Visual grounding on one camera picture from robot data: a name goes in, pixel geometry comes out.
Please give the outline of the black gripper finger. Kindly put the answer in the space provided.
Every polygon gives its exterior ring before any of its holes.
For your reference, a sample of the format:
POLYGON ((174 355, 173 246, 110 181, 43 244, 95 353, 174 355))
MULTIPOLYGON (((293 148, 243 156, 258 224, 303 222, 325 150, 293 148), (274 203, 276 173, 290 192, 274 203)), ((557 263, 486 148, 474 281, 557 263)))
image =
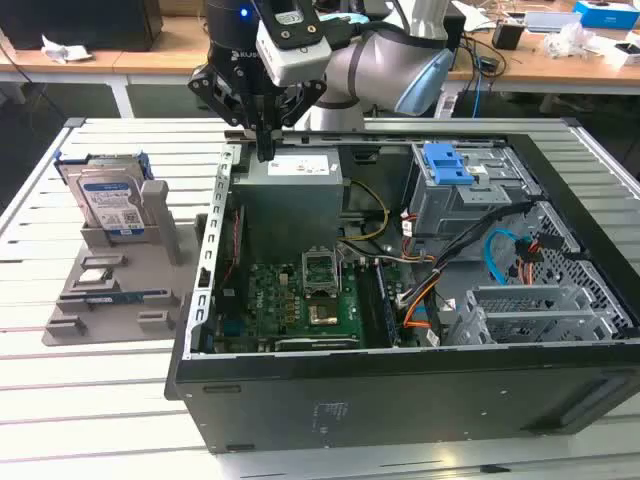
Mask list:
POLYGON ((322 80, 276 87, 266 96, 266 160, 274 158, 283 127, 293 127, 326 91, 322 80))
POLYGON ((231 126, 248 130, 256 144, 260 161, 268 160, 268 129, 264 123, 264 109, 258 105, 259 95, 252 88, 249 70, 244 66, 231 66, 227 76, 213 64, 207 63, 194 70, 188 88, 211 110, 231 126))

